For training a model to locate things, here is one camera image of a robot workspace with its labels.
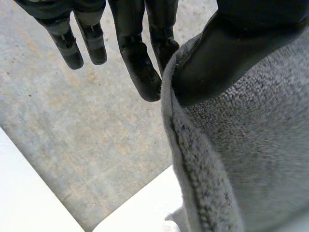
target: concrete floor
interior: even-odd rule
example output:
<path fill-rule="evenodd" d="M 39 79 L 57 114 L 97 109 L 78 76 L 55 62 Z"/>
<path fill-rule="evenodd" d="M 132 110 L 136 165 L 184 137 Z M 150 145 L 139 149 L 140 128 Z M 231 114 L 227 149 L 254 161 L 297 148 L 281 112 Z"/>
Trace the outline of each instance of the concrete floor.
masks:
<path fill-rule="evenodd" d="M 171 165 L 160 102 L 135 90 L 108 6 L 101 20 L 107 63 L 91 63 L 73 19 L 84 67 L 72 71 L 42 26 L 13 1 L 1 5 L 1 126 L 90 232 Z M 216 8 L 215 0 L 180 0 L 176 40 L 198 34 Z M 145 17 L 143 40 L 155 61 L 147 26 Z"/>

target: microfiber cloth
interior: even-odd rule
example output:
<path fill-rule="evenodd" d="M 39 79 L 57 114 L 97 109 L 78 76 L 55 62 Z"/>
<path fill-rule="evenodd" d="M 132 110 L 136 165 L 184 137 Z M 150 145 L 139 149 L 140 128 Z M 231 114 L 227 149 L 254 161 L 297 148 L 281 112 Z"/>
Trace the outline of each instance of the microfiber cloth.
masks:
<path fill-rule="evenodd" d="M 195 40 L 171 58 L 162 85 L 187 228 L 271 231 L 309 209 L 309 31 L 219 96 L 182 107 L 171 79 Z"/>

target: white board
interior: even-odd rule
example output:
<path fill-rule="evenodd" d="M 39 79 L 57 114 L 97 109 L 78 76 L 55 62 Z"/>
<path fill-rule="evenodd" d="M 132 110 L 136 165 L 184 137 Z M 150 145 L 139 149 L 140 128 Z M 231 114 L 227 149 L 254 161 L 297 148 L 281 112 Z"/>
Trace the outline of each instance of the white board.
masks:
<path fill-rule="evenodd" d="M 84 232 L 2 129 L 0 232 Z"/>

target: white surface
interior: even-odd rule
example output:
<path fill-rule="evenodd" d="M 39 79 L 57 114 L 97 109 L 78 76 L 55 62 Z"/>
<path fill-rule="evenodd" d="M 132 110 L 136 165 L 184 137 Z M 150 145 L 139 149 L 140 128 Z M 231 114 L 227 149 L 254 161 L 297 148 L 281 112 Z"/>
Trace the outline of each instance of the white surface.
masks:
<path fill-rule="evenodd" d="M 93 232 L 162 232 L 164 218 L 183 203 L 172 167 L 104 219 Z"/>
<path fill-rule="evenodd" d="M 0 232 L 84 232 L 2 129 Z"/>

